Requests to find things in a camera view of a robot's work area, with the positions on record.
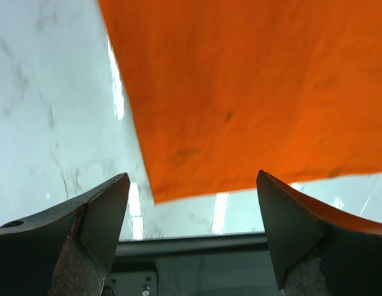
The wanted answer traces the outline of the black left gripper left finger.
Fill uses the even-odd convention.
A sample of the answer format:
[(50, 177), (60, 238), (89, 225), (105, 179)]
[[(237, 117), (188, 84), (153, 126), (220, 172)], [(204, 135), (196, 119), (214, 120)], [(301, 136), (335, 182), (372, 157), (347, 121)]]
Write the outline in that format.
[(0, 226), (0, 295), (101, 295), (130, 189), (121, 173)]

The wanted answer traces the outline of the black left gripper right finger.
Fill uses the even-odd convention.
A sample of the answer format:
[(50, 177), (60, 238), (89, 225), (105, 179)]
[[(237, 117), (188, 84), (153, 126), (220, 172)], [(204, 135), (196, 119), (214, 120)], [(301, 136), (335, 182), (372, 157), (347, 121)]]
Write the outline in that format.
[(382, 295), (382, 223), (305, 195), (263, 170), (256, 185), (280, 291)]

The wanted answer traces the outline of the orange t shirt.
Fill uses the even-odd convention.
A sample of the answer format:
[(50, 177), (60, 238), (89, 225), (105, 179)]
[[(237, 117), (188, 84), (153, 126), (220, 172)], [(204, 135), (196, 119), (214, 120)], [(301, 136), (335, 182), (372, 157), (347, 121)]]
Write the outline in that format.
[(101, 1), (154, 200), (382, 172), (382, 1)]

